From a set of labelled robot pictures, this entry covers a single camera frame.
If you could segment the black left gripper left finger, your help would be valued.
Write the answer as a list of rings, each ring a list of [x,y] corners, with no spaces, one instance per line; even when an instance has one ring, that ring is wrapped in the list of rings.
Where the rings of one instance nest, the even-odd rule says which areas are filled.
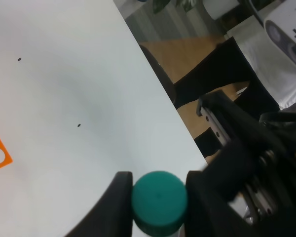
[[[117,172],[95,206],[67,236],[130,237],[133,228],[132,189],[132,173]]]

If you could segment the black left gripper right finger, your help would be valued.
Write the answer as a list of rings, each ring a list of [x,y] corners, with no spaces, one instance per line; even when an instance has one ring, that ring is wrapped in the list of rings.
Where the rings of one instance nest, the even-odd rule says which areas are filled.
[[[212,189],[201,171],[190,171],[186,177],[188,207],[185,218],[187,237],[258,237]]]

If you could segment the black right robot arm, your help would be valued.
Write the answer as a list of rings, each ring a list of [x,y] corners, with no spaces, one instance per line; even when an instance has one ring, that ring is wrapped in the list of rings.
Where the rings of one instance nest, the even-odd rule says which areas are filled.
[[[197,114],[222,145],[186,178],[188,237],[296,237],[296,114],[257,121],[222,91],[199,98]]]

